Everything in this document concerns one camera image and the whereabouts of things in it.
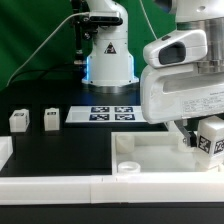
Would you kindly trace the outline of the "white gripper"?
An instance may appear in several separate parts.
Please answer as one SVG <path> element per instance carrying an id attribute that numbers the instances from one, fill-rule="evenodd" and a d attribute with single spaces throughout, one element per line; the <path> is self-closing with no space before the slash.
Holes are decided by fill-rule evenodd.
<path id="1" fill-rule="evenodd" d="M 140 102 L 150 124 L 175 121 L 188 147 L 197 136 L 182 119 L 224 113 L 224 72 L 199 74 L 193 64 L 154 69 L 147 65 L 141 75 Z"/>

